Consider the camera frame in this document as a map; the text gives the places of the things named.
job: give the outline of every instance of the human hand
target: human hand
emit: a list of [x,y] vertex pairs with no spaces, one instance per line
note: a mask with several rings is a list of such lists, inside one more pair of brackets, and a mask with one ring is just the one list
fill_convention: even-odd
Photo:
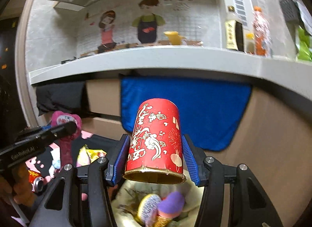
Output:
[[[17,204],[24,204],[25,206],[32,206],[35,201],[35,194],[32,192],[32,185],[29,183],[29,173],[26,164],[21,164],[12,170],[16,180],[13,189],[16,193],[14,201]],[[0,175],[0,198],[6,203],[11,204],[8,198],[8,194],[12,193],[12,187],[9,183]]]

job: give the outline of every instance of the cartoon woman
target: cartoon woman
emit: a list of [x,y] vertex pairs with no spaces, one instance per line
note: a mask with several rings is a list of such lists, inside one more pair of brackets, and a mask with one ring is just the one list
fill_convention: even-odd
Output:
[[101,16],[99,27],[101,29],[102,44],[98,47],[98,53],[111,50],[116,46],[116,43],[113,41],[113,22],[115,17],[116,13],[113,10],[106,11]]
[[143,15],[136,18],[132,26],[138,28],[138,40],[142,44],[154,43],[157,38],[157,26],[166,24],[161,16],[152,13],[158,4],[158,0],[143,0],[138,4]]

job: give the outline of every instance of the makeup brush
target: makeup brush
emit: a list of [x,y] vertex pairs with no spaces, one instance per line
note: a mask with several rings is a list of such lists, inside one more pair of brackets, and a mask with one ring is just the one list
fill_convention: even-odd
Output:
[[138,206],[138,213],[135,220],[140,224],[147,224],[151,213],[157,209],[157,205],[161,202],[161,198],[157,194],[146,195]]
[[158,216],[154,227],[165,227],[172,219],[178,217],[184,207],[184,196],[176,191],[170,193],[158,206]]

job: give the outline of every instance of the blue gripper pad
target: blue gripper pad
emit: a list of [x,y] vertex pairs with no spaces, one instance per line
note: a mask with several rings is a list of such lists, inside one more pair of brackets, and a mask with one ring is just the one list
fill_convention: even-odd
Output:
[[182,149],[191,180],[198,187],[204,186],[208,177],[208,171],[203,164],[206,158],[205,152],[201,148],[195,147],[187,134],[182,136]]
[[124,166],[130,147],[130,136],[123,134],[112,155],[109,157],[105,180],[114,187],[124,173]]

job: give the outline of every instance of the cloth bag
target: cloth bag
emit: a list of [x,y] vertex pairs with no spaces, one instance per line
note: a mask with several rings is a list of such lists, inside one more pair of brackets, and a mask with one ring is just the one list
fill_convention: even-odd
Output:
[[124,211],[122,208],[124,205],[133,205],[134,208],[137,209],[140,201],[147,194],[158,194],[161,198],[165,198],[169,193],[174,191],[179,191],[184,195],[185,205],[179,216],[181,220],[177,222],[172,221],[168,226],[194,226],[204,188],[195,186],[187,170],[184,170],[183,173],[187,177],[187,180],[182,184],[176,185],[151,184],[126,180],[116,195],[116,199],[111,203],[117,226],[141,227],[141,225],[135,221],[132,214]]

